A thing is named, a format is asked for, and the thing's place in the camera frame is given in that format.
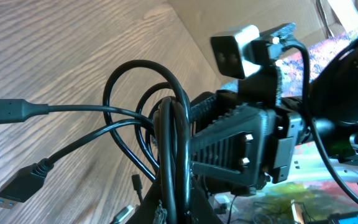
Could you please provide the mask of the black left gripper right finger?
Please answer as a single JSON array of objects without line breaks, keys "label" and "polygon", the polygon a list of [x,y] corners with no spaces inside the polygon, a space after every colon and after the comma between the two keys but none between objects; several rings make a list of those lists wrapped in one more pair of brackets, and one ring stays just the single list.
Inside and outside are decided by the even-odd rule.
[{"label": "black left gripper right finger", "polygon": [[191,187],[190,213],[186,218],[186,223],[223,224],[206,198],[204,190],[198,184],[193,184]]}]

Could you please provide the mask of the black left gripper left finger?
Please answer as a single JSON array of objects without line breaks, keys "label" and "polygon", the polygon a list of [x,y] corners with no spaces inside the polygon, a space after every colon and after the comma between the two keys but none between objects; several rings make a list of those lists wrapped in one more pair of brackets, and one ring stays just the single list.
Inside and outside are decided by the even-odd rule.
[{"label": "black left gripper left finger", "polygon": [[140,207],[134,214],[135,224],[166,224],[167,210],[162,203],[160,182],[152,184]]}]

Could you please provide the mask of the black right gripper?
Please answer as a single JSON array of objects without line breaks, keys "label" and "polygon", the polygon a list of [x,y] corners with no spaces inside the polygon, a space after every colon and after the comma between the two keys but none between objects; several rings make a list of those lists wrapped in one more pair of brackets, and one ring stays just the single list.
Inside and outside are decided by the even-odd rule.
[{"label": "black right gripper", "polygon": [[[282,96],[282,71],[276,65],[240,81],[238,93],[258,108],[236,106],[237,94],[229,90],[207,91],[190,103],[191,123],[212,122],[191,139],[192,172],[254,185],[264,153],[262,169],[272,182],[286,181],[293,151],[306,128],[301,96]],[[269,111],[274,112],[270,124]]]}]

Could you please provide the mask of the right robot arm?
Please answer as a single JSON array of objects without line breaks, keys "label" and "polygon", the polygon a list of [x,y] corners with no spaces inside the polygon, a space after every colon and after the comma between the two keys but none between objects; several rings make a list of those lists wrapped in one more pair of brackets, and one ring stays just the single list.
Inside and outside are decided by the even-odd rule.
[{"label": "right robot arm", "polygon": [[191,169],[213,192],[261,189],[265,175],[274,184],[318,179],[324,162],[293,153],[308,142],[338,161],[341,178],[358,183],[358,39],[314,80],[307,100],[277,106],[218,91],[203,105],[213,118],[191,140]]}]

